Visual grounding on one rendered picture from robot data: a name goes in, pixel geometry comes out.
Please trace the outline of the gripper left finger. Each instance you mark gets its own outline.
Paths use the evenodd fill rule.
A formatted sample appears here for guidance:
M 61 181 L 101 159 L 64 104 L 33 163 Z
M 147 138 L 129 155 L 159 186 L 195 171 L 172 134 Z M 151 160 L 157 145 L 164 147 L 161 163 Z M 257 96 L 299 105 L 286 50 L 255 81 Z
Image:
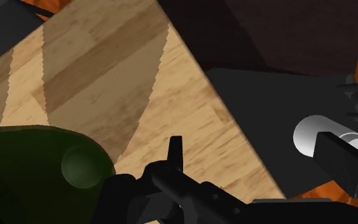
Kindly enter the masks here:
M 210 182 L 183 173 L 182 138 L 172 136 L 167 159 L 137 179 L 117 174 L 103 184 L 92 224 L 245 224 L 250 206 Z

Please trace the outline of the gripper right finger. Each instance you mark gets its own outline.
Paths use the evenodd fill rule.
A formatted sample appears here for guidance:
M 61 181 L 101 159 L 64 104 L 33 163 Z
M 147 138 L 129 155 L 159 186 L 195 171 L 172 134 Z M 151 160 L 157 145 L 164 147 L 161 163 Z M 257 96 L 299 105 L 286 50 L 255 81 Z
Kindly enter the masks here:
M 318 132 L 314 162 L 349 196 L 358 199 L 358 149 L 331 132 Z

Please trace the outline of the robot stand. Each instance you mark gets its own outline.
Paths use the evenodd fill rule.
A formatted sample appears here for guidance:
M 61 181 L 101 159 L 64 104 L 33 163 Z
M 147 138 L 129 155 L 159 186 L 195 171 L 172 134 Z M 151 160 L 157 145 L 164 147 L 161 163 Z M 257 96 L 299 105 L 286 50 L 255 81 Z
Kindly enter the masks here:
M 358 132 L 358 0 L 157 0 L 282 193 L 332 179 L 293 143 L 310 115 Z

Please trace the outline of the dark green rounded object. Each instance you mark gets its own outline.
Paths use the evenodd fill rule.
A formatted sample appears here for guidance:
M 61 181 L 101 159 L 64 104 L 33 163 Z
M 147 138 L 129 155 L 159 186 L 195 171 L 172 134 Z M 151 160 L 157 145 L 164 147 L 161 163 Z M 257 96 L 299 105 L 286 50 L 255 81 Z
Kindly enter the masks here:
M 89 224 L 112 160 L 58 127 L 0 127 L 0 224 Z

